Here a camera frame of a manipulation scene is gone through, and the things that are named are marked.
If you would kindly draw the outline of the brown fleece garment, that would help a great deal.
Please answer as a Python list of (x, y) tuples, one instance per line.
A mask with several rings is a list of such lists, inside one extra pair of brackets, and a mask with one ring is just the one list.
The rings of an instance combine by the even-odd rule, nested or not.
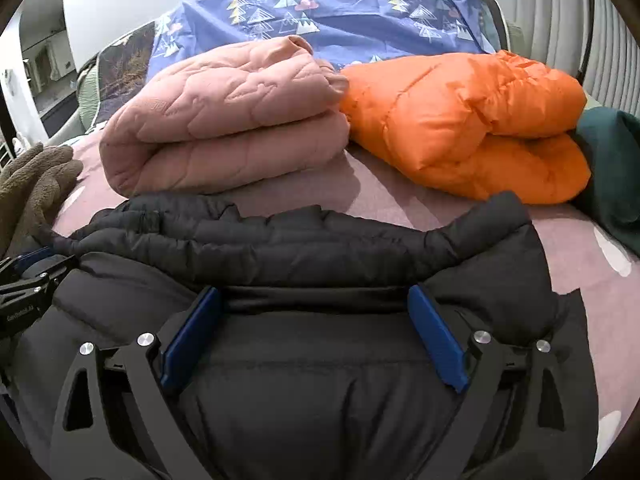
[(37, 143), (1, 173), (1, 258), (48, 230), (84, 169), (68, 145)]

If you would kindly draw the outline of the pink quilted jacket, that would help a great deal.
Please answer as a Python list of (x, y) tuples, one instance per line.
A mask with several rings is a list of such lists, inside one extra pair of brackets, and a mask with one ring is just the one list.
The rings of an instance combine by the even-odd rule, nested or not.
[(227, 44), (157, 73), (108, 120), (106, 180), (121, 196), (217, 193), (341, 155), (347, 78), (286, 36)]

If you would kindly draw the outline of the black puffer jacket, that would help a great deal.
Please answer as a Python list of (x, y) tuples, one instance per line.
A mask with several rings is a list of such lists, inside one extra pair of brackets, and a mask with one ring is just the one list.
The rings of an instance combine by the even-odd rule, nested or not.
[[(421, 232), (318, 206), (243, 217), (158, 193), (67, 236), (78, 263), (1, 341), (2, 408), (53, 479), (580, 479), (597, 449), (586, 309), (501, 193)], [(424, 285), (471, 333), (445, 385), (413, 327)], [(207, 286), (218, 330), (182, 390), (160, 350)]]

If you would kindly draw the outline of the pink polka-dot bed sheet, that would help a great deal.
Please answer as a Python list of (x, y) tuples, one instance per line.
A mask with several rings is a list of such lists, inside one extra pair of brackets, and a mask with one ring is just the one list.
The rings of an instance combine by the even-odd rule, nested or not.
[[(158, 193), (213, 197), (233, 204), (243, 217), (270, 217), (318, 206), (421, 232), (448, 226), (490, 200), (476, 202), (421, 188), (361, 148), (350, 148), (317, 169), (220, 194), (167, 191), (126, 198), (106, 182), (101, 139), (99, 133), (91, 133), (80, 142), (75, 158), (84, 166), (81, 192), (55, 222), (53, 232), (58, 235), (73, 234), (102, 210)], [(627, 416), (639, 397), (639, 263), (573, 207), (524, 206), (544, 248), (553, 290), (582, 296), (598, 393), (599, 437), (601, 418)]]

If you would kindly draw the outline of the dark green garment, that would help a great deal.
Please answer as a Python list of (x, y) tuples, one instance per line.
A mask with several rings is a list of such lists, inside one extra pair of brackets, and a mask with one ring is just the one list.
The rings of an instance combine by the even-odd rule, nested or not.
[(639, 251), (639, 119), (598, 106), (579, 119), (574, 140), (591, 177), (573, 205), (635, 254)]

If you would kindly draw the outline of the blue tree-print sheet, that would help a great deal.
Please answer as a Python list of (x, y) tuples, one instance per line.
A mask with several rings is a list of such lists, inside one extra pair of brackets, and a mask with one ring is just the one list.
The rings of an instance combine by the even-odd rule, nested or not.
[(291, 35), (336, 68), (501, 48), (484, 0), (194, 0), (156, 19), (148, 74), (225, 44)]

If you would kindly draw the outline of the orange puffer jacket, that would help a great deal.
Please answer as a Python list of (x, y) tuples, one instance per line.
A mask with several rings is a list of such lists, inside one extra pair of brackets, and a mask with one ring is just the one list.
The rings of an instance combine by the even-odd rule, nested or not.
[(416, 184), (529, 205), (577, 196), (591, 177), (570, 134), (586, 106), (562, 70), (509, 51), (413, 55), (344, 68), (341, 110), (364, 150)]

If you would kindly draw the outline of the grey curtain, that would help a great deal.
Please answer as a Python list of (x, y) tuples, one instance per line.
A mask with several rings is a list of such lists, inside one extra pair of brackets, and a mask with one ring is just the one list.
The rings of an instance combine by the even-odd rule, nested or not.
[(590, 99), (639, 115), (639, 46), (611, 0), (515, 0), (511, 50), (578, 79)]

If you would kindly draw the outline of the white small shelf rack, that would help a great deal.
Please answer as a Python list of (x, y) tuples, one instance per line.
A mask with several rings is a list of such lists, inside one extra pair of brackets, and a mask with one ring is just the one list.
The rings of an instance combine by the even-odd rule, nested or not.
[(13, 160), (13, 155), (6, 142), (0, 143), (0, 170), (6, 168)]

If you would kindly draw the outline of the dark landscape-print blanket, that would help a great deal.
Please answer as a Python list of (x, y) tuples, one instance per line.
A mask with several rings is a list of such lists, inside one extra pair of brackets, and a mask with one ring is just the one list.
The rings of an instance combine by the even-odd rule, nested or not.
[(96, 123), (106, 122), (145, 85), (155, 39), (149, 22), (104, 48), (98, 66), (99, 109)]

